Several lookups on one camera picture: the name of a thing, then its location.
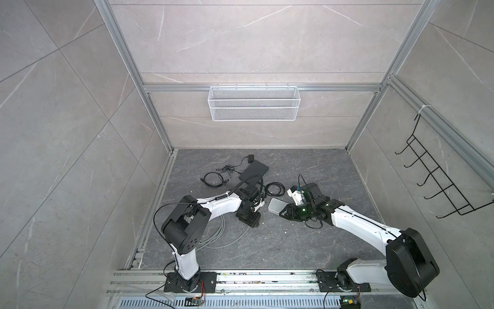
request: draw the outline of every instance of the black wire rack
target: black wire rack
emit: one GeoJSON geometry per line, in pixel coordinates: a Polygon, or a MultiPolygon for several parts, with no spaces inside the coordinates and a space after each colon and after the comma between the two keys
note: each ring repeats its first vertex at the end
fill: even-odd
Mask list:
{"type": "Polygon", "coordinates": [[[479,209],[481,209],[481,208],[483,208],[483,207],[485,207],[485,206],[487,206],[487,205],[493,204],[493,203],[494,203],[494,200],[493,200],[492,202],[487,203],[487,204],[484,204],[484,205],[482,205],[482,206],[480,206],[480,207],[477,207],[477,208],[473,207],[473,205],[472,205],[472,204],[468,201],[468,199],[467,199],[467,198],[463,195],[463,193],[460,191],[460,189],[458,189],[458,187],[455,185],[455,183],[451,180],[451,178],[448,176],[448,174],[444,172],[443,168],[442,168],[442,167],[441,167],[441,166],[437,163],[437,161],[434,159],[434,157],[432,157],[432,155],[429,153],[429,151],[427,151],[427,149],[425,149],[425,147],[422,145],[422,143],[421,143],[421,142],[417,139],[417,137],[414,135],[414,134],[415,134],[415,130],[417,129],[418,121],[420,120],[420,114],[417,114],[417,116],[415,117],[414,121],[415,121],[415,120],[416,120],[416,122],[415,122],[415,127],[413,128],[413,132],[412,132],[412,134],[411,134],[411,135],[410,135],[410,137],[407,139],[407,145],[406,145],[406,147],[405,147],[405,148],[403,148],[403,150],[402,150],[402,151],[400,151],[400,152],[395,152],[395,154],[400,155],[400,154],[402,154],[402,153],[403,153],[403,152],[404,152],[407,148],[410,148],[410,149],[413,151],[413,153],[417,156],[417,159],[416,159],[416,160],[415,160],[412,164],[410,164],[410,165],[408,165],[408,166],[406,166],[406,165],[403,165],[403,166],[404,166],[404,167],[406,167],[406,168],[409,168],[409,167],[411,167],[412,165],[414,165],[416,162],[420,161],[420,162],[422,163],[422,165],[423,165],[423,166],[427,169],[427,171],[429,172],[429,174],[428,174],[428,175],[427,175],[427,177],[425,178],[424,182],[423,182],[422,184],[417,183],[417,185],[418,185],[418,186],[420,186],[420,187],[422,187],[423,185],[425,185],[425,183],[427,182],[427,180],[429,179],[429,177],[431,177],[432,179],[434,179],[435,183],[439,186],[439,188],[440,188],[440,190],[441,190],[441,191],[437,192],[436,194],[434,194],[434,195],[433,195],[433,196],[431,196],[431,197],[424,197],[424,199],[426,199],[426,200],[430,200],[431,198],[436,197],[436,196],[438,196],[438,195],[439,195],[439,194],[441,194],[441,193],[444,193],[444,195],[446,196],[446,198],[448,199],[448,201],[449,201],[449,202],[451,203],[451,205],[454,207],[454,211],[452,211],[452,212],[450,212],[450,213],[448,213],[448,214],[446,214],[446,215],[444,215],[444,216],[441,216],[441,217],[436,216],[436,218],[442,219],[442,218],[445,218],[445,217],[447,217],[447,216],[449,216],[449,215],[452,215],[452,214],[454,214],[454,213],[458,213],[458,214],[460,214],[460,216],[463,216],[463,215],[469,214],[469,213],[471,213],[471,212],[473,212],[473,211],[479,210],[479,209]],[[420,155],[419,155],[419,154],[417,153],[416,149],[414,149],[414,148],[412,147],[412,143],[413,143],[414,141],[416,141],[416,142],[417,142],[417,143],[418,143],[418,144],[419,144],[419,145],[423,148],[424,152],[423,152],[422,154],[420,154],[420,155]],[[434,164],[435,164],[435,166],[433,166],[433,167],[435,167],[435,168],[428,167],[428,166],[424,163],[424,161],[422,160],[422,158],[425,158],[424,156],[426,156],[426,155],[427,155],[427,156],[429,156],[429,157],[432,159],[432,161],[433,161],[433,162],[434,162],[434,164]],[[438,173],[439,173],[439,171],[441,171],[441,172],[442,172],[442,174],[444,174],[444,175],[446,176],[446,178],[448,179],[449,183],[451,183],[451,184],[449,184],[448,186],[446,186],[446,187],[444,187],[444,188],[443,188],[443,187],[439,184],[439,182],[437,181],[436,177],[434,176],[434,173],[436,172],[436,174],[438,174],[438,173]],[[464,205],[464,206],[462,206],[462,207],[459,207],[459,208],[458,208],[458,207],[457,207],[457,206],[453,203],[453,201],[451,200],[450,196],[448,195],[448,192],[446,191],[446,190],[448,190],[448,189],[454,189],[454,190],[456,190],[456,191],[457,191],[457,192],[461,195],[461,197],[464,199],[464,201],[465,201],[466,205],[464,205]]]}

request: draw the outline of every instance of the red wire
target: red wire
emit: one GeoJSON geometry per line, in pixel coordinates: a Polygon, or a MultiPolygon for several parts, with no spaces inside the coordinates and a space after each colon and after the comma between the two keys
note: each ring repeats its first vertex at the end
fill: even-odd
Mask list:
{"type": "Polygon", "coordinates": [[[203,298],[204,295],[204,300],[206,300],[206,289],[204,288],[204,282],[202,280],[199,282],[201,283],[201,298],[203,298]]]}
{"type": "Polygon", "coordinates": [[[357,295],[357,298],[355,300],[358,300],[360,297],[360,285],[358,285],[358,287],[359,287],[359,294],[357,295]]]}

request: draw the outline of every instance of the ventilation grille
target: ventilation grille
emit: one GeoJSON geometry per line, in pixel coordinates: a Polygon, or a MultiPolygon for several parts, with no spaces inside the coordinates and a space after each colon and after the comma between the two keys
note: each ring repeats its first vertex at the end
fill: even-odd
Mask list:
{"type": "Polygon", "coordinates": [[[211,87],[207,98],[214,121],[295,120],[297,87],[211,87]]]}
{"type": "MultiPolygon", "coordinates": [[[[197,308],[185,296],[177,296],[175,301],[165,300],[163,297],[154,296],[176,309],[197,308]]],[[[339,296],[326,296],[323,306],[324,295],[314,296],[207,296],[206,302],[201,309],[253,309],[253,308],[285,308],[285,309],[318,309],[318,308],[340,308],[339,296]]],[[[168,308],[158,302],[145,297],[122,297],[119,309],[148,309],[168,308]]]]}

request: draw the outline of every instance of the gray cable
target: gray cable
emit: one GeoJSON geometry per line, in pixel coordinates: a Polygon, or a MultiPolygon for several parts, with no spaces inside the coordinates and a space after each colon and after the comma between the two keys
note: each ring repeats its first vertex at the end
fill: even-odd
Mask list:
{"type": "Polygon", "coordinates": [[[199,244],[201,244],[203,246],[198,248],[197,251],[204,248],[204,247],[210,248],[210,249],[220,249],[220,248],[228,247],[228,246],[236,243],[237,241],[239,241],[240,238],[242,238],[242,236],[244,236],[247,233],[248,228],[245,230],[245,232],[243,232],[242,235],[240,235],[237,239],[235,239],[231,243],[224,245],[224,246],[220,246],[220,247],[210,247],[209,244],[212,244],[213,242],[218,240],[221,237],[221,235],[223,235],[223,232],[225,230],[225,217],[223,217],[223,215],[221,215],[220,217],[221,217],[221,224],[220,224],[219,229],[210,238],[199,241],[199,244]]]}

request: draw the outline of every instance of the marble floor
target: marble floor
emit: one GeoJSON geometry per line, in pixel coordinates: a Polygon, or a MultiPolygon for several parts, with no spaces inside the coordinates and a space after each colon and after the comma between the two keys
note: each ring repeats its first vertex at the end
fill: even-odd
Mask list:
{"type": "MultiPolygon", "coordinates": [[[[264,175],[265,183],[279,181],[289,188],[297,184],[298,174],[302,174],[307,182],[317,183],[326,196],[344,201],[361,214],[377,219],[357,171],[343,149],[181,149],[162,203],[178,202],[187,194],[195,198],[210,197],[233,188],[239,182],[238,175],[232,175],[232,180],[220,188],[207,187],[200,178],[227,164],[238,165],[248,154],[254,154],[256,160],[269,167],[264,175]]],[[[246,159],[236,169],[241,172],[247,166],[246,159]]],[[[286,194],[279,199],[290,201],[286,194]]],[[[270,213],[270,200],[268,197],[260,209],[260,225],[256,228],[247,227],[234,214],[226,214],[225,231],[212,246],[228,244],[246,229],[248,231],[226,248],[197,251],[201,268],[336,268],[351,257],[363,260],[383,258],[377,249],[345,230],[326,223],[321,229],[310,229],[302,222],[288,221],[270,213]]],[[[170,205],[160,210],[156,215],[157,226],[161,226],[173,208],[170,205]]],[[[220,222],[219,217],[211,220],[205,237],[212,235],[220,222]]],[[[153,229],[141,268],[160,269],[170,261],[169,246],[153,229]]],[[[401,295],[365,295],[361,299],[362,308],[367,309],[414,308],[413,300],[401,295]]]]}

